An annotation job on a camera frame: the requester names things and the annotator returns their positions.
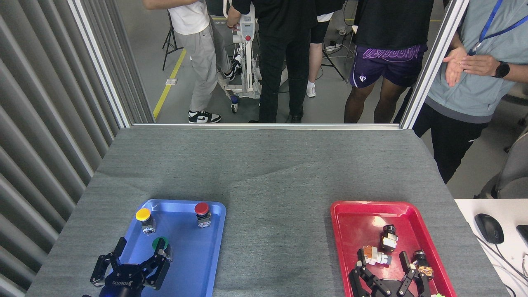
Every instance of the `gray concrete floor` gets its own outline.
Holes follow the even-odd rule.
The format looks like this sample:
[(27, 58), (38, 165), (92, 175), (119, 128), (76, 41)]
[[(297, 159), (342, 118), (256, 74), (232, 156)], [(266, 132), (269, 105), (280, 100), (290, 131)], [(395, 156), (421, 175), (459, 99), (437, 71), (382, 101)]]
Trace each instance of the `gray concrete floor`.
[[(167, 11), (147, 11), (143, 8), (141, 1), (117, 0), (117, 3), (127, 29), (149, 104), (154, 110), (156, 105), (159, 105), (166, 87), (165, 82), (173, 72), (183, 50), (171, 53), (167, 57), (165, 71), (162, 71), (165, 56), (165, 50), (162, 49), (162, 46), (169, 28)], [(347, 3), (345, 18), (348, 19), (348, 23), (352, 23), (350, 19), (354, 17), (356, 2), (348, 1)], [(438, 0), (435, 2), (431, 16), (429, 48), (432, 47), (436, 38), (443, 16), (442, 3)], [(215, 25), (226, 40), (228, 54), (232, 55), (234, 45), (231, 43), (231, 30), (225, 27), (223, 17), (213, 16), (213, 18)], [(350, 37), (347, 36), (343, 41), (332, 21), (325, 37), (325, 44), (328, 45), (330, 41), (337, 41), (337, 43), (348, 47)], [(354, 44), (350, 44), (350, 47), (353, 50)], [(331, 53), (330, 56), (338, 70), (347, 78), (352, 59), (345, 58), (346, 51), (347, 48), (342, 47), (339, 51)], [(323, 66), (319, 71), (319, 76), (316, 81), (317, 96), (315, 98), (306, 97), (305, 99), (303, 123), (342, 123), (344, 105), (350, 93), (351, 85), (343, 81), (332, 67)], [(187, 111), (194, 85), (194, 71), (188, 55), (183, 57), (176, 78), (178, 79), (177, 84), (171, 86), (159, 111), (158, 123), (187, 123)], [(380, 87), (381, 82), (378, 81), (372, 94), (366, 100), (360, 123), (373, 122), (373, 112), (378, 102)], [(278, 123), (286, 122), (289, 113), (287, 83), (282, 86), (281, 91), (284, 93), (279, 94)], [(247, 123), (251, 119), (258, 118), (258, 100), (242, 98), (239, 102), (239, 111), (233, 114), (229, 99), (217, 86), (207, 110), (221, 114), (223, 123)], [(482, 136), (468, 151), (462, 165), (447, 185), (454, 198), (472, 198), (473, 195), (480, 192), (482, 186), (492, 176), (499, 172), (506, 157), (503, 148), (511, 145), (519, 136), (523, 127), (517, 125), (517, 120), (527, 112), (528, 107), (526, 106), (507, 102), (502, 102), (499, 105), (489, 127), (484, 130)], [(423, 140), (432, 152), (430, 134), (424, 135)]]

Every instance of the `purple shorts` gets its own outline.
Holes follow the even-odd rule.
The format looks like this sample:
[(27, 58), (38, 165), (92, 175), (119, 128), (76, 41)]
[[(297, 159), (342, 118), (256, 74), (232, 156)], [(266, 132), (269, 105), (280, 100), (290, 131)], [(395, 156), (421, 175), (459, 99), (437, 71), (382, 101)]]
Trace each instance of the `purple shorts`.
[(413, 45), (404, 50), (377, 50), (358, 46), (350, 72), (350, 83), (364, 88), (383, 76), (395, 85), (410, 87), (420, 75), (423, 53), (426, 51), (426, 44)]

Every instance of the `yellow floor line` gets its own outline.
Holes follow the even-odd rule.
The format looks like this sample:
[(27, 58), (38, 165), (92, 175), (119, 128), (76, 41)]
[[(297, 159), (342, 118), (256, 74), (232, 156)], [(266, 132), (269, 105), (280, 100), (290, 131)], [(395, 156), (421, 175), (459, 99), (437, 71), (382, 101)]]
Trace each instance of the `yellow floor line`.
[[(176, 66), (174, 66), (174, 70), (171, 73), (171, 76), (169, 79), (174, 79), (176, 77), (176, 74), (178, 73), (178, 70), (180, 69), (180, 66), (182, 65), (183, 58), (185, 57), (186, 50), (183, 49), (182, 53), (180, 54), (180, 58), (178, 59)], [(154, 111), (152, 112), (154, 114), (154, 118), (158, 118), (159, 111), (161, 110), (163, 103), (165, 102), (165, 99), (167, 98), (168, 92), (171, 89), (172, 85), (165, 85), (165, 89), (163, 90), (162, 95), (160, 96), (158, 100), (158, 104), (156, 104), (156, 108), (154, 108)]]

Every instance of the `black shirt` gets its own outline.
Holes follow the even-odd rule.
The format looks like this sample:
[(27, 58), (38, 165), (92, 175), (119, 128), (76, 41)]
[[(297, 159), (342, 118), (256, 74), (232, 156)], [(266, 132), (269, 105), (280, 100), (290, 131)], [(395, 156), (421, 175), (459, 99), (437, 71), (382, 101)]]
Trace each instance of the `black shirt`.
[(360, 0), (356, 44), (401, 50), (427, 42), (433, 0)]
[(315, 11), (317, 15), (336, 12), (343, 7), (343, 3), (345, 3), (345, 0), (316, 0)]
[(260, 34), (288, 37), (317, 24), (315, 0), (233, 0), (232, 6), (248, 14), (251, 2)]

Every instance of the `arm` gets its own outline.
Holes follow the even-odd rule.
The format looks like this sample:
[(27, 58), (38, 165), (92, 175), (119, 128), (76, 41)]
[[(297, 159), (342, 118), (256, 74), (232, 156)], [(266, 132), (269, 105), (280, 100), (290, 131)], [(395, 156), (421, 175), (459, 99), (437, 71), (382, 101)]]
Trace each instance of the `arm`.
[[(473, 55), (462, 59), (460, 66), (464, 72), (480, 76), (494, 76), (495, 70), (501, 63), (491, 55)], [(528, 83), (528, 65), (508, 63), (510, 72), (503, 79)]]
[(229, 7), (228, 20), (225, 23), (227, 27), (230, 29), (234, 29), (235, 25), (238, 24), (238, 22), (240, 21), (241, 15), (242, 14), (238, 10), (236, 10), (233, 6)]
[(450, 87), (455, 86), (460, 81), (460, 75), (464, 70), (460, 63), (462, 59), (467, 56), (467, 51), (460, 41), (458, 32), (455, 32), (451, 44), (449, 45), (449, 54), (445, 57), (442, 62), (447, 63), (446, 68), (446, 81)]
[(143, 6), (148, 10), (167, 10), (183, 5), (189, 5), (198, 0), (143, 0)]

